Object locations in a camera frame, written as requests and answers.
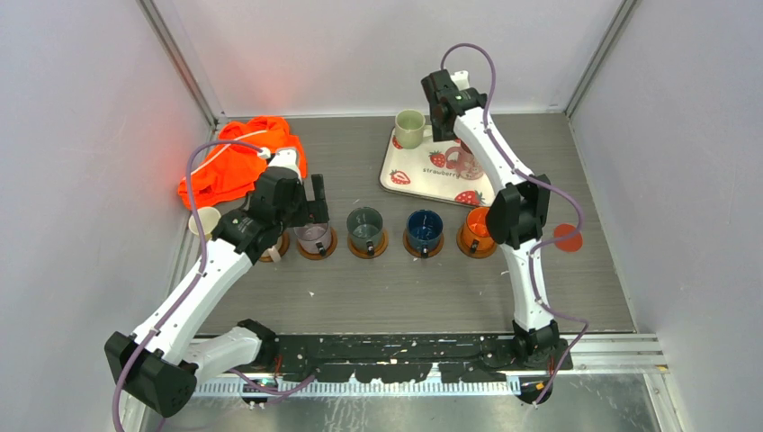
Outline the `lilac mug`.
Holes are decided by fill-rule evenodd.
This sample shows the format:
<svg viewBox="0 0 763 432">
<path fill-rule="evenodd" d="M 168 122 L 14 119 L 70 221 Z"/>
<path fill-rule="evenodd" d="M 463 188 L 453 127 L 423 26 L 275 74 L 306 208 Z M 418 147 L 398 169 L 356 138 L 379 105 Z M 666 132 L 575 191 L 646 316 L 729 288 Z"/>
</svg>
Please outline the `lilac mug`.
<svg viewBox="0 0 763 432">
<path fill-rule="evenodd" d="M 332 231 L 328 223 L 310 223 L 294 228 L 293 232 L 300 252 L 320 258 L 328 255 L 328 250 L 333 243 Z"/>
</svg>

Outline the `wooden coaster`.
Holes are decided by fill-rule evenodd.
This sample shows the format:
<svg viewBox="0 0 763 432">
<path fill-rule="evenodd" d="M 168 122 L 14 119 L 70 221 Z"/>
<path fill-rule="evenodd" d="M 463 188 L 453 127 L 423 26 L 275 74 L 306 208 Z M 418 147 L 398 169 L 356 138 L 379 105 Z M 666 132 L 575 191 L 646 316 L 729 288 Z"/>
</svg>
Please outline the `wooden coaster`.
<svg viewBox="0 0 763 432">
<path fill-rule="evenodd" d="M 380 257 L 388 248 L 389 234 L 383 229 L 377 236 L 360 238 L 353 233 L 347 236 L 347 245 L 350 252 L 361 259 L 373 259 Z"/>
<path fill-rule="evenodd" d="M 460 227 L 456 237 L 456 244 L 464 255 L 475 259 L 490 257 L 498 248 L 493 238 L 490 236 L 478 236 L 466 226 Z"/>
<path fill-rule="evenodd" d="M 290 246 L 290 236 L 288 232 L 284 232 L 276 241 L 276 244 L 266 249 L 259 257 L 259 261 L 266 263 L 273 263 L 280 261 Z"/>
<path fill-rule="evenodd" d="M 404 248 L 416 258 L 435 257 L 444 247 L 444 235 L 434 239 L 421 239 L 405 231 L 402 237 Z"/>
<path fill-rule="evenodd" d="M 331 232 L 331 244 L 329 245 L 328 248 L 323 249 L 323 254 L 321 253 L 311 254 L 301 245 L 300 242 L 297 242 L 297 248 L 299 253 L 308 260 L 323 260 L 330 257 L 337 249 L 337 244 L 338 244 L 338 235 L 336 230 L 331 229 L 330 232 Z"/>
</svg>

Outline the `dark green mug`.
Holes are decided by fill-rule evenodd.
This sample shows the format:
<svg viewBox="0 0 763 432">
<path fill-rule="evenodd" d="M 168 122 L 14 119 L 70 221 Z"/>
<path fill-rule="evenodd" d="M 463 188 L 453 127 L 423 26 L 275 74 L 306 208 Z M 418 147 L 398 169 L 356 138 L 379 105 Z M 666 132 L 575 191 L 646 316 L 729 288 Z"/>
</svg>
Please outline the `dark green mug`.
<svg viewBox="0 0 763 432">
<path fill-rule="evenodd" d="M 371 207 L 356 208 L 346 220 L 348 238 L 354 250 L 362 257 L 373 257 L 383 238 L 383 218 Z"/>
</svg>

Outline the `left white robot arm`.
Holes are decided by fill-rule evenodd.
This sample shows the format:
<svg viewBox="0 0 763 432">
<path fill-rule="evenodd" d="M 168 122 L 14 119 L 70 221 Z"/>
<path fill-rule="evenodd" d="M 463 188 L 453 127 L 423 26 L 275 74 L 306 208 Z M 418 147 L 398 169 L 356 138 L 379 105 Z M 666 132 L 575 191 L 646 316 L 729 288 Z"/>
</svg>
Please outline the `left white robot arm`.
<svg viewBox="0 0 763 432">
<path fill-rule="evenodd" d="M 197 347 L 201 324 L 232 285 L 289 228 L 329 220 L 324 178 L 310 178 L 308 199 L 299 175 L 268 167 L 245 203 L 224 213 L 192 270 L 165 302 L 130 335 L 113 333 L 104 351 L 120 391 L 164 418 L 173 417 L 196 387 L 241 365 L 270 369 L 278 356 L 275 333 L 252 319 Z"/>
</svg>

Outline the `white pink-handled mug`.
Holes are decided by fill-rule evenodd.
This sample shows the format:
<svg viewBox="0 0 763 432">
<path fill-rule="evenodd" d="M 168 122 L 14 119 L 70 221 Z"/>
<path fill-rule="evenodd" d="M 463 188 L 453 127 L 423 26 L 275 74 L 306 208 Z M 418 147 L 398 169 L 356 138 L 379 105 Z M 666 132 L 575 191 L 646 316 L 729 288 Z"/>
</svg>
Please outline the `white pink-handled mug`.
<svg viewBox="0 0 763 432">
<path fill-rule="evenodd" d="M 279 237 L 276 243 L 266 249 L 259 260 L 263 262 L 278 262 L 282 259 L 281 247 L 283 245 L 283 236 Z"/>
</svg>

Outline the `red coaster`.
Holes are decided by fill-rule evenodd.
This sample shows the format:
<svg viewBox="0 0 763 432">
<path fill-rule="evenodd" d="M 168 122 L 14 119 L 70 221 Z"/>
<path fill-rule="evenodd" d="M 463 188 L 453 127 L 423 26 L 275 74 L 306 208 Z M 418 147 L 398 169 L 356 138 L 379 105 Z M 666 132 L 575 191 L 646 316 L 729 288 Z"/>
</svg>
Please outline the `red coaster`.
<svg viewBox="0 0 763 432">
<path fill-rule="evenodd" d="M 583 247 L 583 237 L 576 231 L 576 227 L 569 223 L 559 224 L 553 231 L 553 236 L 558 239 L 555 247 L 567 253 L 578 252 Z"/>
</svg>

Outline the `light green mug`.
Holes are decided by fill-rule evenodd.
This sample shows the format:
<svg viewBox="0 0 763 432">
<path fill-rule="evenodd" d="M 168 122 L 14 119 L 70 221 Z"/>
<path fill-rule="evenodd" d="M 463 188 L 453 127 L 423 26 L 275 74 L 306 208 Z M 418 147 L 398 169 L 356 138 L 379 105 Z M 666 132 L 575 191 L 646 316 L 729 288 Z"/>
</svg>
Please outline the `light green mug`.
<svg viewBox="0 0 763 432">
<path fill-rule="evenodd" d="M 394 139 L 403 149 L 415 149 L 432 136 L 425 115 L 417 110 L 403 110 L 395 117 Z"/>
</svg>

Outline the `cream yellow mug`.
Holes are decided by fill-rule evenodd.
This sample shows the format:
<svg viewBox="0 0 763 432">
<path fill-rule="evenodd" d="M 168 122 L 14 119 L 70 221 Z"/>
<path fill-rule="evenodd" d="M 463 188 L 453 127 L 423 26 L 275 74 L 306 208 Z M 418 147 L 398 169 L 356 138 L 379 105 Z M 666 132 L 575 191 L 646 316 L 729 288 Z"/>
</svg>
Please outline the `cream yellow mug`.
<svg viewBox="0 0 763 432">
<path fill-rule="evenodd" d="M 215 207 L 201 207 L 196 212 L 197 217 L 191 215 L 187 222 L 187 228 L 197 238 L 208 241 L 212 232 L 217 227 L 221 213 Z"/>
</svg>

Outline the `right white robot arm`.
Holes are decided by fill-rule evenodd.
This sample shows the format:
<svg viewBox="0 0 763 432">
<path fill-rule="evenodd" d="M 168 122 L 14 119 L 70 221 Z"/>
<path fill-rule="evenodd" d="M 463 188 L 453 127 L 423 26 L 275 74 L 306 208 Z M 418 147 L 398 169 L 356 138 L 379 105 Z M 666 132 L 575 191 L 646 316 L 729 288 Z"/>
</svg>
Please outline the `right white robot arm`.
<svg viewBox="0 0 763 432">
<path fill-rule="evenodd" d="M 547 310 L 548 298 L 537 246 L 543 238 L 549 179 L 535 176 L 507 144 L 488 113 L 486 94 L 460 88 L 447 70 L 425 76 L 433 138 L 458 139 L 481 165 L 495 197 L 486 216 L 491 238 L 506 260 L 514 296 L 512 354 L 536 368 L 559 344 L 560 332 Z"/>
</svg>

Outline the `pink speckled mug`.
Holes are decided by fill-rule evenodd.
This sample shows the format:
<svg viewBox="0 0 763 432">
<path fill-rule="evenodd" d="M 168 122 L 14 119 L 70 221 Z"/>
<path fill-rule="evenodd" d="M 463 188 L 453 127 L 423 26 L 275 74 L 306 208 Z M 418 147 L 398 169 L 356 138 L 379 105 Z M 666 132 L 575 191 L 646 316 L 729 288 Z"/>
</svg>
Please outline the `pink speckled mug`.
<svg viewBox="0 0 763 432">
<path fill-rule="evenodd" d="M 468 146 L 459 139 L 456 145 L 450 147 L 444 153 L 445 166 L 452 169 L 458 178 L 465 180 L 477 180 L 484 175 L 482 166 L 472 154 Z"/>
</svg>

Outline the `orange mug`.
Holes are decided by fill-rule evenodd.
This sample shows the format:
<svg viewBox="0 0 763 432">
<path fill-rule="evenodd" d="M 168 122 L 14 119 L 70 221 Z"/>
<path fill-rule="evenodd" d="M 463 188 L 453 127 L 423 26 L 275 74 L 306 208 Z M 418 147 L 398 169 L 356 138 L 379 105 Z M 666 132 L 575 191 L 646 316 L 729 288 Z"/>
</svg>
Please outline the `orange mug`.
<svg viewBox="0 0 763 432">
<path fill-rule="evenodd" d="M 490 236 L 489 230 L 487 227 L 488 211 L 489 211 L 488 207 L 478 207 L 471 210 L 467 214 L 463 226 L 466 226 L 469 230 L 471 230 L 474 234 L 478 236 L 481 236 L 481 237 Z"/>
</svg>

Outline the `dark blue mug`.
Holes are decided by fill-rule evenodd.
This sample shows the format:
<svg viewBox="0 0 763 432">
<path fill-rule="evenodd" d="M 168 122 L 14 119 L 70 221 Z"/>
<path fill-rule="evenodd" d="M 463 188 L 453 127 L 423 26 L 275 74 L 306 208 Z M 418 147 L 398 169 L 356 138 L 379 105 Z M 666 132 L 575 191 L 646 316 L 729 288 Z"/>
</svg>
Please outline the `dark blue mug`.
<svg viewBox="0 0 763 432">
<path fill-rule="evenodd" d="M 417 210 L 408 216 L 405 231 L 420 239 L 435 239 L 444 234 L 444 223 L 435 211 Z"/>
</svg>

